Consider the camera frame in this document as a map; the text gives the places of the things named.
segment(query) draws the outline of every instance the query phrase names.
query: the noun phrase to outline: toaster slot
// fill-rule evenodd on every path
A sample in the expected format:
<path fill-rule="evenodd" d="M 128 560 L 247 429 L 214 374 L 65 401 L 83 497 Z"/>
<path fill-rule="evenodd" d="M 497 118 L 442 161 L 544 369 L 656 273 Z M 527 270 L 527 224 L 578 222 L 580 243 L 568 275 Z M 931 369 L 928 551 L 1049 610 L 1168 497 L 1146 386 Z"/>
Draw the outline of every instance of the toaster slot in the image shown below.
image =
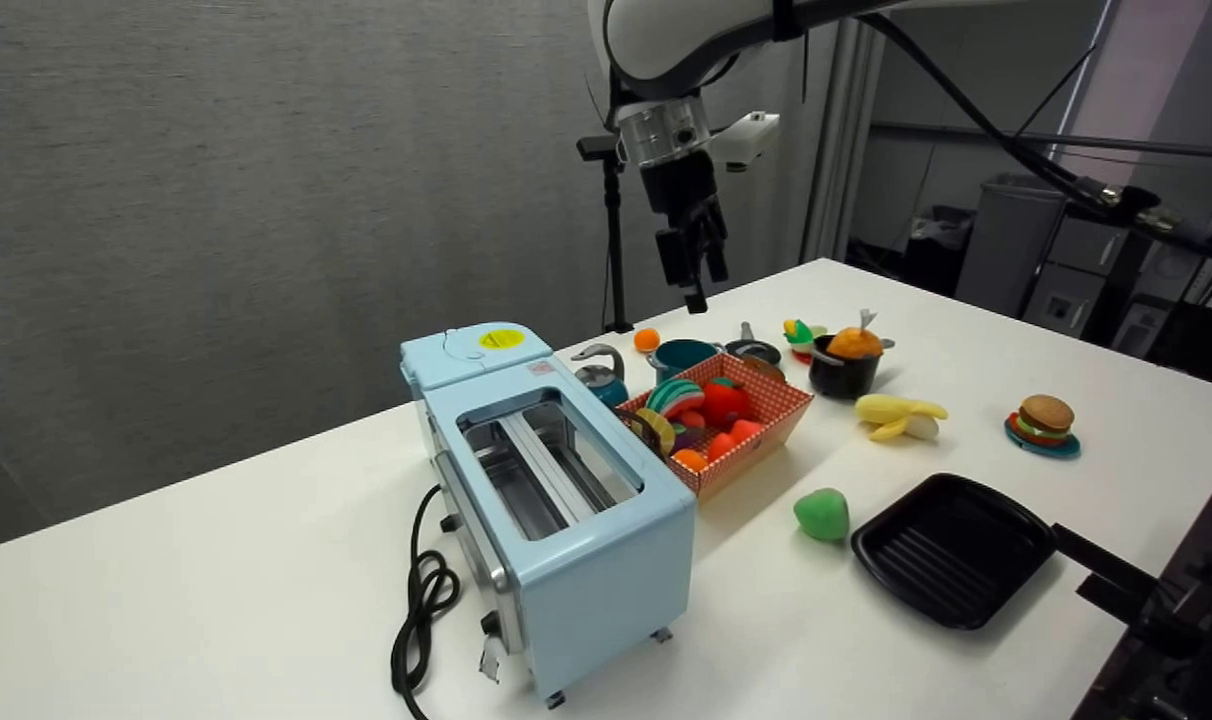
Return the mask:
<path fill-rule="evenodd" d="M 598 431 L 557 391 L 539 391 L 506 417 L 469 417 L 459 431 L 527 539 L 571 527 L 639 494 L 610 465 Z"/>

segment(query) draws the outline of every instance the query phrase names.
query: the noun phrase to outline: hamburger bun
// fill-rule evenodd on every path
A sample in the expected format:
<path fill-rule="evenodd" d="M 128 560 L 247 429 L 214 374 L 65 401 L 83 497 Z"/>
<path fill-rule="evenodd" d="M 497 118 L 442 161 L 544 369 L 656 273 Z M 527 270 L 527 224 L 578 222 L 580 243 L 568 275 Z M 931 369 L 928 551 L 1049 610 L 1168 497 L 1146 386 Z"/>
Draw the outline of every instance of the hamburger bun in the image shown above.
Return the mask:
<path fill-rule="evenodd" d="M 1018 407 L 1018 437 L 1032 446 L 1063 446 L 1071 437 L 1077 411 L 1061 397 L 1030 397 Z"/>

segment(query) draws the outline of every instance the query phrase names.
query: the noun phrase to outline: toaster knob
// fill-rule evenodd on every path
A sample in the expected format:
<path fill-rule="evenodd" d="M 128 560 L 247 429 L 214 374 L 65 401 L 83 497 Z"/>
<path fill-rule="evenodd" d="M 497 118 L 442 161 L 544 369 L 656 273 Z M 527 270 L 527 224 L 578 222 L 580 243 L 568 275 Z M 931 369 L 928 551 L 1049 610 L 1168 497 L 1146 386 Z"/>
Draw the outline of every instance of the toaster knob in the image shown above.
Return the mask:
<path fill-rule="evenodd" d="M 486 632 L 486 637 L 500 637 L 497 614 L 487 614 L 487 617 L 481 622 L 481 632 Z"/>

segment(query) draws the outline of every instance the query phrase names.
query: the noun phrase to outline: light blue toaster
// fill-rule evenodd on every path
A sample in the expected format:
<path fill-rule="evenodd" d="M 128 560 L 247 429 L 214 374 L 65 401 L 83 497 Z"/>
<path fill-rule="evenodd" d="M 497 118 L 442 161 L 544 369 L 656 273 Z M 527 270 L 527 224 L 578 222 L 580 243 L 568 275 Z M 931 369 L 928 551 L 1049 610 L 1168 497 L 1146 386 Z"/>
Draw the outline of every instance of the light blue toaster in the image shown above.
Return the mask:
<path fill-rule="evenodd" d="M 689 610 L 693 494 L 519 323 L 401 343 L 487 617 L 544 703 Z"/>

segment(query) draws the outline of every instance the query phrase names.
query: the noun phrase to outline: burger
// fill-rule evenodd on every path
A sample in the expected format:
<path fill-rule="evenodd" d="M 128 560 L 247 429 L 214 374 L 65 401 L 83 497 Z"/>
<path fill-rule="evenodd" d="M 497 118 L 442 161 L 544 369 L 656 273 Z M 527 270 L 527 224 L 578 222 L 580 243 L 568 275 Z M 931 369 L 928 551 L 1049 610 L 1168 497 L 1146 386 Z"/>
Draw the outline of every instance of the burger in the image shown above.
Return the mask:
<path fill-rule="evenodd" d="M 1071 439 L 1071 424 L 1077 424 L 1071 406 L 1063 406 L 1056 397 L 1030 397 L 1009 417 L 1009 429 L 1035 448 L 1056 448 L 1056 446 Z"/>

